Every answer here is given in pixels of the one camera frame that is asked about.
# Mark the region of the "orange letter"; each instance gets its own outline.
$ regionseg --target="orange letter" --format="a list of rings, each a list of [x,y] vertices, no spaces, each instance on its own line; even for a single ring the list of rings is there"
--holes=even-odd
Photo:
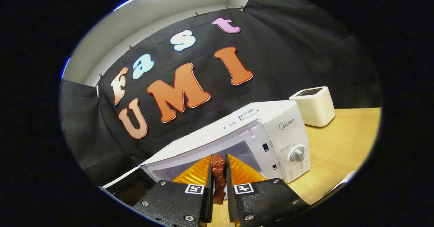
[[[234,47],[226,47],[216,51],[214,57],[221,59],[226,65],[226,68],[232,76],[232,85],[240,85],[250,80],[253,77],[253,73],[245,69],[240,59],[238,59],[235,54],[235,51],[237,51],[237,49]]]
[[[118,104],[118,102],[124,97],[125,91],[122,90],[122,87],[125,87],[126,80],[124,74],[126,74],[128,71],[127,67],[124,67],[121,72],[118,73],[118,75],[113,79],[112,83],[110,84],[111,87],[113,87],[113,93],[115,94],[115,105]]]
[[[210,99],[210,94],[204,92],[193,74],[193,64],[186,63],[175,71],[174,87],[162,80],[157,80],[147,88],[151,93],[161,111],[161,121],[167,123],[175,119],[176,112],[171,110],[167,104],[172,105],[181,113],[184,112],[184,93],[187,96],[187,106],[194,108]]]
[[[133,127],[133,125],[131,124],[131,121],[127,116],[128,115],[127,109],[124,108],[119,113],[119,119],[122,121],[122,123],[124,123],[124,126],[127,129],[130,136],[132,136],[135,139],[140,139],[140,138],[143,138],[144,136],[146,136],[147,125],[146,125],[146,121],[143,118],[143,115],[141,115],[140,109],[138,108],[137,104],[138,104],[138,99],[135,98],[130,102],[130,104],[128,104],[128,108],[133,111],[134,116],[136,117],[136,119],[138,121],[138,124],[139,124],[138,130],[135,129]]]

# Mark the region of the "midea logo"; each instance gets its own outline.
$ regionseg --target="midea logo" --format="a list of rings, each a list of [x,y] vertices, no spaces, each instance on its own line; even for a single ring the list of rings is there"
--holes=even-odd
[[[288,125],[290,125],[292,122],[294,122],[294,119],[289,120],[288,122],[285,123],[280,123],[279,125],[279,130],[284,130]]]

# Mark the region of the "letter s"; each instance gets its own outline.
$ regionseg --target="letter s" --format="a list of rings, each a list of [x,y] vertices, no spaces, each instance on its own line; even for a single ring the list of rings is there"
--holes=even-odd
[[[196,42],[196,38],[192,36],[192,32],[189,30],[182,31],[174,35],[170,39],[170,43],[175,45],[173,49],[175,51],[183,51],[186,48],[191,47]]]

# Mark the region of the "microwave dial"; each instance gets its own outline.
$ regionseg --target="microwave dial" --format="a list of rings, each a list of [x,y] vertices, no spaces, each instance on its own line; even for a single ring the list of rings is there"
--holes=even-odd
[[[293,163],[303,162],[304,160],[304,144],[295,145],[292,150],[288,153],[287,160]]]

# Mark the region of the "screw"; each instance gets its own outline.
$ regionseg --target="screw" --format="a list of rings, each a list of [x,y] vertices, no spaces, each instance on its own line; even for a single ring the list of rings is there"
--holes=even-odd
[[[193,216],[187,215],[187,216],[185,217],[185,220],[186,220],[186,221],[194,221],[195,218],[194,218]]]
[[[249,221],[249,220],[252,220],[254,218],[255,218],[255,216],[253,216],[253,215],[247,215],[247,216],[245,216],[244,220]]]

